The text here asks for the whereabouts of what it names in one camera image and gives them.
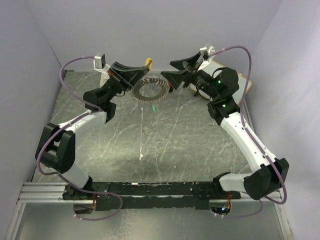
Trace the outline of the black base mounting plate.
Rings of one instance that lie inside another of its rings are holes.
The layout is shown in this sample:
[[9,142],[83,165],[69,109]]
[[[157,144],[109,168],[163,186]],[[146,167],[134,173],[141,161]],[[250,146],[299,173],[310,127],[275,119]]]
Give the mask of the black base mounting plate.
[[209,210],[210,201],[239,200],[237,191],[222,190],[215,181],[93,182],[95,192],[119,195],[123,209],[195,208]]

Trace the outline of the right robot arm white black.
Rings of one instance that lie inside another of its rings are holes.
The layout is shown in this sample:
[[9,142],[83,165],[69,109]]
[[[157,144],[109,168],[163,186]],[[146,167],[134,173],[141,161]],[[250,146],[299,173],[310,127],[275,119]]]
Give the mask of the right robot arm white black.
[[214,178],[212,193],[223,199],[229,192],[242,192],[254,200],[267,198],[269,194],[284,187],[289,170],[285,158],[277,158],[259,140],[241,114],[241,109],[233,98],[239,89],[239,75],[229,67],[217,68],[212,74],[202,69],[204,61],[200,53],[180,60],[172,60],[170,65],[176,71],[162,71],[160,74],[169,81],[173,89],[192,85],[198,94],[209,98],[209,115],[234,140],[249,166],[250,173],[223,173]]

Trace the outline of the green tagged key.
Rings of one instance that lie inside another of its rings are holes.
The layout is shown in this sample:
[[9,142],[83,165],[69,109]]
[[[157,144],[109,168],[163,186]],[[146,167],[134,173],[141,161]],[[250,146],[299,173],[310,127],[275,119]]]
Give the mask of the green tagged key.
[[156,112],[156,111],[157,111],[157,107],[156,107],[156,105],[155,105],[155,104],[153,104],[153,105],[152,105],[152,110],[153,110],[154,112]]

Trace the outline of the aluminium rail frame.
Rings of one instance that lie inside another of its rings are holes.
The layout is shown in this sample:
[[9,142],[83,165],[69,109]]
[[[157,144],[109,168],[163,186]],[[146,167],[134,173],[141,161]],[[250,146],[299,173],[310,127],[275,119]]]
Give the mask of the aluminium rail frame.
[[[164,100],[150,104],[118,98],[114,118],[77,139],[75,162],[94,181],[210,181],[250,168],[231,137],[217,126],[206,102]],[[243,196],[230,218],[194,208],[96,212],[86,221],[62,199],[64,182],[36,172],[21,189],[17,240],[291,240],[285,210],[266,199]]]

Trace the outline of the small whiteboard yellow frame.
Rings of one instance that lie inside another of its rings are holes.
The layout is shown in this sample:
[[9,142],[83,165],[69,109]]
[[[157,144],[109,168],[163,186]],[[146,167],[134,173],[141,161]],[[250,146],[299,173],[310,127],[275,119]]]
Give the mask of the small whiteboard yellow frame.
[[[220,64],[219,62],[215,61],[215,60],[212,60],[210,64],[208,64],[207,66],[205,66],[203,68],[203,70],[212,75],[213,72],[216,71],[216,69],[218,68],[224,68],[225,66]],[[243,92],[244,92],[244,89],[245,89],[245,85],[246,85],[246,82],[247,82],[247,78],[245,76],[243,76],[241,73],[237,73],[238,75],[238,85],[239,85],[239,89],[232,95],[234,101],[240,106],[240,103],[242,101],[242,97],[243,97]],[[202,90],[197,90],[196,87],[193,85],[193,84],[190,84],[189,85],[189,88],[194,91],[195,93],[198,92],[199,95],[201,97],[203,97],[205,100],[208,100],[208,101],[212,101],[213,99],[209,97],[208,94],[204,93]]]

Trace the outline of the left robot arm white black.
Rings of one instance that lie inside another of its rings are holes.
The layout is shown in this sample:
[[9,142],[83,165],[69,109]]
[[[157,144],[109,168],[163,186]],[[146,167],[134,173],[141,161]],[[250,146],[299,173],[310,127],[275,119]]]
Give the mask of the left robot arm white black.
[[121,93],[132,90],[150,71],[151,62],[142,67],[125,66],[118,62],[106,66],[94,60],[94,68],[106,74],[106,82],[79,96],[85,104],[85,112],[60,124],[48,123],[42,131],[35,153],[36,167],[42,175],[47,175],[41,168],[46,166],[75,188],[81,199],[89,199],[94,192],[93,180],[76,164],[76,144],[87,132],[109,122],[115,115],[116,104],[111,100]]

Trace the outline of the yellow tagged key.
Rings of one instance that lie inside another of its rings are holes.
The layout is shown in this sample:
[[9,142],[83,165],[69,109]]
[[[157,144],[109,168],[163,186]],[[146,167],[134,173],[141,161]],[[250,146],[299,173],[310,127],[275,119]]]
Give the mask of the yellow tagged key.
[[153,66],[153,60],[151,58],[147,58],[145,60],[145,67],[148,68],[148,70],[150,71],[152,69],[152,66]]

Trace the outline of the red black stamp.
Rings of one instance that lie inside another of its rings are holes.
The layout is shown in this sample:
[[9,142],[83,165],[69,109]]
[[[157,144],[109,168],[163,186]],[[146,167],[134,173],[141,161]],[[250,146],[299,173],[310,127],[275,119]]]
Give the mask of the red black stamp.
[[172,93],[173,92],[173,90],[174,90],[174,88],[173,88],[173,86],[171,85],[171,84],[169,84],[169,93]]

